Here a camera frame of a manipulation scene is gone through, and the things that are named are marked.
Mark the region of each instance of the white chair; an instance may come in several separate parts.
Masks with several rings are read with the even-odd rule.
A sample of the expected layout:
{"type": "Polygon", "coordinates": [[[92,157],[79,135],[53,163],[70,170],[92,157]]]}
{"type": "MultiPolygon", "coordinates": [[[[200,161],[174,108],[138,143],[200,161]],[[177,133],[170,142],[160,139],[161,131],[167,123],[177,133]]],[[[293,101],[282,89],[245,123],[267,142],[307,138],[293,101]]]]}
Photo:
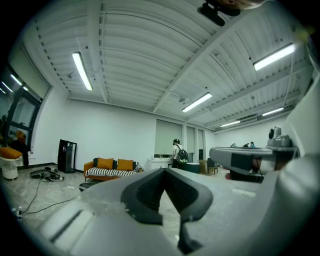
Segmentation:
{"type": "Polygon", "coordinates": [[[21,163],[22,156],[16,159],[7,159],[0,156],[0,167],[3,177],[8,180],[14,180],[18,177],[17,164],[21,163]]]}

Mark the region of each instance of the roller shade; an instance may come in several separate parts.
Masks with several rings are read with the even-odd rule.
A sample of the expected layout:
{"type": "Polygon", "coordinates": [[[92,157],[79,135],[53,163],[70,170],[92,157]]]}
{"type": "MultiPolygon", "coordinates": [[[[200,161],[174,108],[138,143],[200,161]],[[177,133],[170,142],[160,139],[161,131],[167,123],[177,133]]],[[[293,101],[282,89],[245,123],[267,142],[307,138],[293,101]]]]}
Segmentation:
{"type": "Polygon", "coordinates": [[[39,75],[22,47],[17,48],[12,53],[9,63],[27,86],[44,99],[50,87],[39,75]]]}
{"type": "Polygon", "coordinates": [[[186,143],[188,153],[195,152],[195,128],[186,127],[186,143]]]}
{"type": "Polygon", "coordinates": [[[202,130],[198,130],[199,149],[204,149],[204,133],[202,130]]]}
{"type": "Polygon", "coordinates": [[[157,120],[154,154],[171,155],[174,139],[182,141],[182,125],[157,120]]]}

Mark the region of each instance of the white shirt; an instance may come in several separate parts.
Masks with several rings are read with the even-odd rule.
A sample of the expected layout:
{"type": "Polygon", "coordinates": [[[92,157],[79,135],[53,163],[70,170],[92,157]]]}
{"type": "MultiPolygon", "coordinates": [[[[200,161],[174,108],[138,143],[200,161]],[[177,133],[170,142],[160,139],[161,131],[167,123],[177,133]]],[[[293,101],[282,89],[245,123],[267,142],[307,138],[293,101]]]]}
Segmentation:
{"type": "Polygon", "coordinates": [[[177,145],[173,145],[173,149],[172,149],[172,155],[173,155],[173,159],[177,159],[177,155],[179,153],[179,148],[180,150],[184,149],[184,146],[178,144],[179,147],[177,147],[177,145]]]}

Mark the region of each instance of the black cabinet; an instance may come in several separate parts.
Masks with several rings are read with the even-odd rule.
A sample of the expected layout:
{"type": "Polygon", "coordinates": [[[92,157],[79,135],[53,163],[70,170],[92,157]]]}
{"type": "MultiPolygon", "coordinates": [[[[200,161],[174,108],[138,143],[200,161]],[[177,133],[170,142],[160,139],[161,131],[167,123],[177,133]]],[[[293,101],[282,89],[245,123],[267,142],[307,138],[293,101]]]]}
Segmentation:
{"type": "Polygon", "coordinates": [[[77,143],[60,139],[58,151],[58,170],[66,174],[74,173],[76,169],[77,143]]]}

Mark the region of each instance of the white corrugated ceiling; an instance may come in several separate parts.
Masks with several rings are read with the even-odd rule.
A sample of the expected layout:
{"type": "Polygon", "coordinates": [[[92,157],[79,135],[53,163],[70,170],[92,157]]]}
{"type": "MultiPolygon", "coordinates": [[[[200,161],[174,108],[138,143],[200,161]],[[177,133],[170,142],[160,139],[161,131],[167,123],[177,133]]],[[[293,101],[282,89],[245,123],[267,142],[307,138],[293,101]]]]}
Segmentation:
{"type": "Polygon", "coordinates": [[[283,103],[294,107],[312,74],[305,47],[295,51],[293,60],[290,55],[259,71],[253,62],[296,43],[299,23],[278,3],[267,2],[238,17],[220,14],[226,25],[219,27],[197,13],[203,3],[60,0],[36,15],[23,40],[26,46],[41,46],[41,54],[30,54],[32,61],[42,71],[46,63],[43,76],[55,76],[70,99],[133,108],[211,129],[283,103]],[[81,52],[93,91],[81,81],[74,52],[81,52]],[[206,92],[213,97],[182,112],[206,92]]]}

